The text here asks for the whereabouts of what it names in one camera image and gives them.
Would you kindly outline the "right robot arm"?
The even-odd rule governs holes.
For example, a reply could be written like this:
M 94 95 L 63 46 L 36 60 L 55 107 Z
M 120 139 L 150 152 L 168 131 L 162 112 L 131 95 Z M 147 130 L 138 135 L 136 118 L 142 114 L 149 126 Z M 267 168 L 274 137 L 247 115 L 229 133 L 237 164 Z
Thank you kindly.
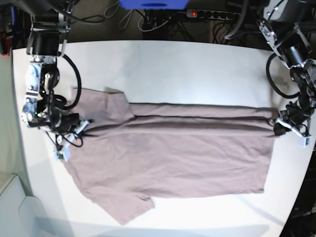
M 27 46 L 33 61 L 26 75 L 22 119 L 46 133 L 57 159 L 271 158 L 275 108 L 131 103 L 118 90 L 83 89 L 78 69 L 76 97 L 68 105 L 54 93 L 60 79 L 60 31 L 52 27 L 43 35 L 53 45 L 50 50 L 34 34 Z

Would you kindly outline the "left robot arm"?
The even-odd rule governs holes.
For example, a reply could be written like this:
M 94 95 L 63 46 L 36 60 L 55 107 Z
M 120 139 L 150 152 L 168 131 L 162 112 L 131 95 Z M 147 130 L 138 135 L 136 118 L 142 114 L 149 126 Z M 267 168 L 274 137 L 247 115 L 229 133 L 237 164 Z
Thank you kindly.
M 274 119 L 277 136 L 292 131 L 304 142 L 311 137 L 310 121 L 316 109 L 316 64 L 310 59 L 312 47 L 302 33 L 299 23 L 314 0 L 264 0 L 258 9 L 257 25 L 273 54 L 268 58 L 266 74 L 274 91 L 284 99 L 292 100 Z M 287 95 L 275 85 L 270 65 L 278 58 L 290 71 L 299 91 Z

